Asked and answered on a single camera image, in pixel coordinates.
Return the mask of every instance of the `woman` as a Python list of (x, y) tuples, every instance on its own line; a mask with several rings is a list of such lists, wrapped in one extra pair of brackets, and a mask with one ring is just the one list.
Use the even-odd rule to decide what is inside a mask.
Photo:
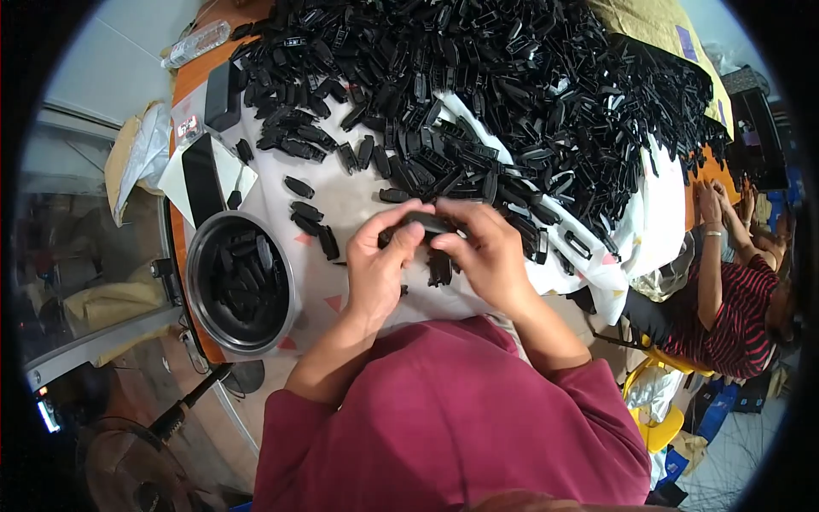
[[(688, 283), (661, 303), (630, 289), (623, 314), (668, 354), (730, 377), (755, 377), (770, 364), (776, 343), (793, 340), (790, 280), (780, 282), (751, 243), (722, 184), (700, 182), (697, 192), (704, 239)], [(723, 216), (736, 263), (721, 261)], [(586, 288), (569, 297), (593, 312)]]
[[(424, 230), (409, 224), (383, 250), (378, 234), (409, 211), (467, 225), (470, 242), (448, 233), (431, 245), (514, 322), (532, 366), (485, 317), (375, 342)], [(649, 458), (611, 370), (537, 295), (520, 236), (496, 211), (413, 200), (374, 216), (346, 253), (346, 307), (267, 400), (253, 510), (471, 510), (513, 489), (644, 503)]]
[[(714, 187), (718, 189), (721, 197), (721, 205), (723, 202), (728, 202), (728, 192), (718, 181), (714, 182)], [(750, 236), (753, 246), (759, 249), (759, 255), (768, 263), (774, 272), (778, 272), (785, 259), (790, 244), (790, 212), (785, 209), (781, 215), (776, 218), (776, 234), (766, 231), (759, 226), (756, 219), (756, 198), (758, 195), (757, 189), (754, 186), (746, 186), (742, 189), (742, 200), (737, 208), (737, 216), (742, 221), (745, 232)], [(723, 215), (723, 224), (728, 219), (727, 215)], [(705, 224), (700, 224), (694, 228), (696, 256), (699, 258), (702, 252), (702, 242), (704, 240)], [(722, 261), (727, 263), (740, 263), (740, 258), (736, 255), (735, 246), (737, 243), (731, 231), (726, 229), (723, 225), (720, 229), (722, 232)]]

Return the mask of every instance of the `metal bowl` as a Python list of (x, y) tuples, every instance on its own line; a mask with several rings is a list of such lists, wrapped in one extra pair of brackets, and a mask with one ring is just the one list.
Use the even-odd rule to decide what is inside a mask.
[[(256, 322), (242, 322), (227, 306), (213, 299), (210, 277), (215, 268), (217, 249), (230, 236), (247, 229), (263, 233), (274, 260), (284, 267), (286, 292), (265, 306), (269, 313)], [(253, 215), (241, 211), (221, 211), (197, 229), (188, 246), (185, 269), (185, 294), (188, 306), (205, 332), (225, 349), (243, 356), (258, 356), (273, 350), (290, 331), (296, 318), (296, 289), (290, 262), (281, 244), (265, 225)]]

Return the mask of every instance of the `wrist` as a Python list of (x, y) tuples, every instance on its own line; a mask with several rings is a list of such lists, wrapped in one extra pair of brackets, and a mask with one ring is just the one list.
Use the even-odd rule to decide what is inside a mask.
[(526, 319), (540, 315), (538, 309), (545, 303), (531, 284), (529, 284), (528, 290), (516, 293), (514, 296), (516, 297), (514, 303), (506, 307), (506, 310), (501, 311), (507, 318), (512, 320), (512, 322), (523, 322)]
[(387, 318), (373, 316), (371, 312), (347, 304), (338, 315), (338, 323), (359, 334), (359, 338), (372, 342)]

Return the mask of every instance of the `red sweater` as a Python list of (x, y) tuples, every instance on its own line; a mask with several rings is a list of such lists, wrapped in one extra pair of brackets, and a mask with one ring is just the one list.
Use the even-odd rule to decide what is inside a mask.
[(270, 395), (254, 512), (461, 510), (525, 488), (642, 505), (650, 462), (605, 360), (546, 380), (487, 319), (376, 342), (340, 410)]
[(722, 306), (717, 321), (707, 331), (697, 316), (699, 262), (691, 266), (686, 287), (667, 301), (676, 321), (663, 351), (723, 375), (756, 377), (773, 350), (765, 332), (765, 313), (779, 278), (759, 254), (747, 267), (723, 262), (721, 276)]

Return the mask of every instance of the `plastic water bottle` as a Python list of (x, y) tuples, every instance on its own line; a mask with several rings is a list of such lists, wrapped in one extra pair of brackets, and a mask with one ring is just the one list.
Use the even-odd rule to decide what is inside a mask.
[(230, 37), (230, 25), (225, 20), (214, 21), (182, 39), (170, 49), (170, 54), (162, 59), (162, 67), (178, 69), (209, 52)]

